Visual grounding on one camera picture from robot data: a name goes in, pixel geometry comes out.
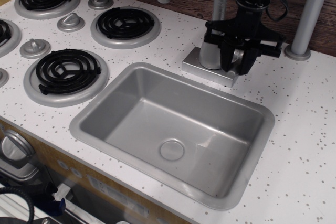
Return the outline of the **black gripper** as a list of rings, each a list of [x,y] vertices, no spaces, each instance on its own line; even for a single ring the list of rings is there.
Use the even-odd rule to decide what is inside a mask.
[[[232,68],[232,60],[236,48],[243,49],[252,47],[244,51],[238,74],[247,74],[261,54],[279,57],[282,44],[286,37],[274,30],[267,28],[261,22],[262,11],[253,12],[244,7],[239,7],[236,17],[229,20],[215,20],[206,22],[207,31],[205,42],[220,46],[220,66],[229,72]],[[234,47],[224,41],[237,43]]]

